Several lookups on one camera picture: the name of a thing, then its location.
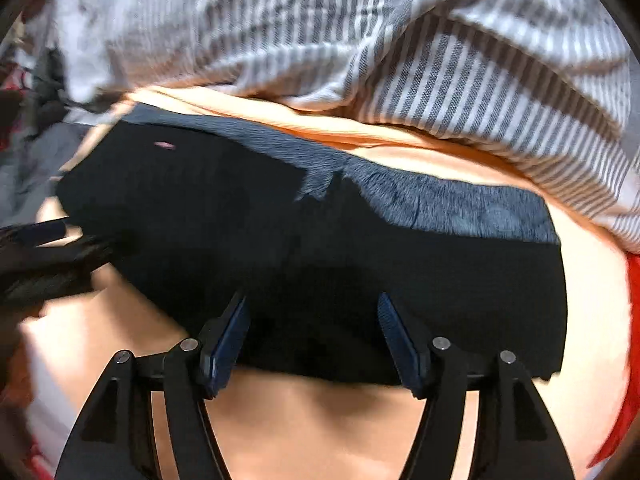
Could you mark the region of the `peach bed blanket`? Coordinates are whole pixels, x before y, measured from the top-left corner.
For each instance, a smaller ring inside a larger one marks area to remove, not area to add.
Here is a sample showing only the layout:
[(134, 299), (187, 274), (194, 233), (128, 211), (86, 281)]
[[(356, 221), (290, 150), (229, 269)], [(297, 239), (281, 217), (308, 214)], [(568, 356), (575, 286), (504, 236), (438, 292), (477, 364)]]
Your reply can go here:
[[(138, 103), (254, 120), (443, 179), (530, 188), (528, 179), (494, 156), (406, 128), (303, 114), (205, 88), (143, 88), (116, 104), (114, 114), (125, 115)], [(609, 232), (554, 198), (548, 206), (561, 240), (568, 329), (562, 370), (538, 391), (576, 476), (582, 477), (610, 433), (627, 389), (627, 261)], [(60, 456), (81, 405), (116, 351), (161, 352), (182, 335), (112, 268), (99, 270), (94, 280), (94, 294), (49, 302), (41, 318), (23, 325), (35, 391), (29, 417), (49, 460)], [(347, 387), (238, 370), (207, 409), (234, 478), (395, 479), (422, 404), (401, 388)]]

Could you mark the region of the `grey striped duvet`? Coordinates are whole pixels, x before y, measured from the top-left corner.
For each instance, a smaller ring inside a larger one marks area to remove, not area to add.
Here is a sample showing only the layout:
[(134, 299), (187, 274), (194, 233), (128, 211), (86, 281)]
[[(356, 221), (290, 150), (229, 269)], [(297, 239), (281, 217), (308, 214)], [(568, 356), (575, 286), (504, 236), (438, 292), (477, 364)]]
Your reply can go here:
[(639, 248), (639, 65), (600, 0), (52, 0), (70, 99), (202, 86), (458, 140)]

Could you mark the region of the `dark grey clothing pile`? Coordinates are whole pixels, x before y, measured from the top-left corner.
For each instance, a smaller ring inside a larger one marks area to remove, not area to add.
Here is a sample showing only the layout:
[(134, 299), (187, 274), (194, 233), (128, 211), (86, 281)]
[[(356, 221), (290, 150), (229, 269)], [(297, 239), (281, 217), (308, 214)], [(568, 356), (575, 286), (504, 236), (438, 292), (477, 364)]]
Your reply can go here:
[(32, 86), (1, 91), (1, 225), (32, 223), (54, 194), (61, 168), (90, 130), (68, 122), (58, 51), (38, 60)]

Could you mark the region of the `black pants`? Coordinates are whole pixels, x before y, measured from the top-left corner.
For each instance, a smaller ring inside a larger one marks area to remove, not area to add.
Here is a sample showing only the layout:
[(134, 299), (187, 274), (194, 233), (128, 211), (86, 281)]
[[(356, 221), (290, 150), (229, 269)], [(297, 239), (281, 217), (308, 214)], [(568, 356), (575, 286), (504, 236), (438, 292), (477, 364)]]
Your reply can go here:
[(538, 195), (397, 170), (247, 120), (139, 105), (56, 195), (190, 334), (244, 292), (243, 366), (393, 385), (378, 297), (488, 361), (561, 369), (561, 244)]

